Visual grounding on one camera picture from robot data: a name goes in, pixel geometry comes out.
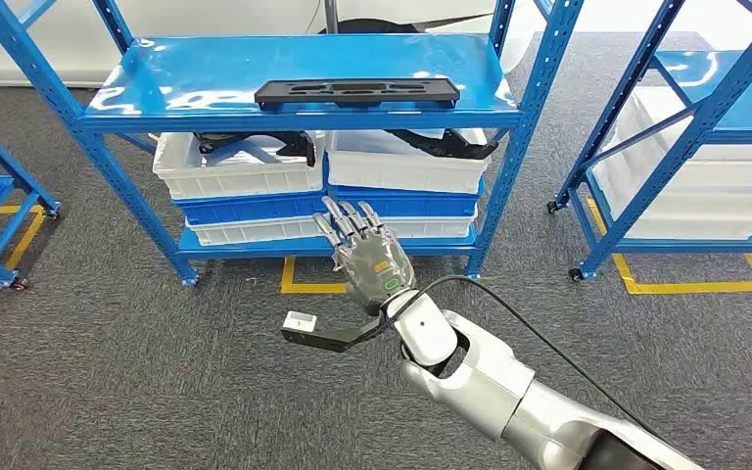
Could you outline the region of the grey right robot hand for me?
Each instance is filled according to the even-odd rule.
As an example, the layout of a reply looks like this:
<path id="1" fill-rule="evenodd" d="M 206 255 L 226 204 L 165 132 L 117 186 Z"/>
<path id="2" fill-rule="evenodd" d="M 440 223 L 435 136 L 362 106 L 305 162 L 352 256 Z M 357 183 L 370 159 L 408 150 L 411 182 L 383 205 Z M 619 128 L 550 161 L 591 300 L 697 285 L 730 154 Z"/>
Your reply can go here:
<path id="1" fill-rule="evenodd" d="M 394 231 L 365 201 L 355 205 L 321 198 L 327 213 L 312 218 L 327 240 L 336 271 L 345 272 L 349 295 L 370 316 L 395 295 L 414 288 L 410 259 Z"/>

